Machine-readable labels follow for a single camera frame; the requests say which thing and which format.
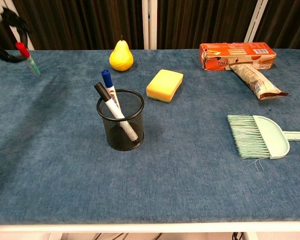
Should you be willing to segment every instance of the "blue marker cap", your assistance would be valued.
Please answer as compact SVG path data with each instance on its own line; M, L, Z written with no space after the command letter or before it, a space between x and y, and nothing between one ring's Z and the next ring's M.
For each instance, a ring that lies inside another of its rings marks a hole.
M111 88L113 86L113 84L112 84L112 81L111 81L110 71L109 70L103 70L101 72L101 75L103 77L105 87L106 88Z

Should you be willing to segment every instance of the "black marker cap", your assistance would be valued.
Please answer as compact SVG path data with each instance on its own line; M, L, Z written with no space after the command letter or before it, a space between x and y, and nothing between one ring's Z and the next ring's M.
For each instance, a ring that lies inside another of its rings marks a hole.
M109 93L106 91L105 87L102 85L101 82L98 82L96 85L94 85L94 88L105 102L111 99Z

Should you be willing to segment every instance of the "orange box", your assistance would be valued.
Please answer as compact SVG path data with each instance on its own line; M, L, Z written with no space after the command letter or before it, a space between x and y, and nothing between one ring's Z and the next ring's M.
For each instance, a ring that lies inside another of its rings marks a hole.
M202 43L199 57L206 71L231 70L234 64L252 64L255 69L269 69L277 54L265 42Z

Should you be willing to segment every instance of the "brush bristles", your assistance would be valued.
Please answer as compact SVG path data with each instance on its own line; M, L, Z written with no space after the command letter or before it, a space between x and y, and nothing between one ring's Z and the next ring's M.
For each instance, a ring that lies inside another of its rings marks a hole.
M243 159L270 158L269 150L253 116L228 115L235 144Z

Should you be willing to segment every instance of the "snack wrapper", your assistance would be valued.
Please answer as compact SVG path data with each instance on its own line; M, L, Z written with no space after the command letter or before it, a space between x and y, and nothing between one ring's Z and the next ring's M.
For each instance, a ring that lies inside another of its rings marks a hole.
M288 92L282 92L273 85L252 64L235 64L231 65L230 68L248 85L259 100L276 99L289 94Z

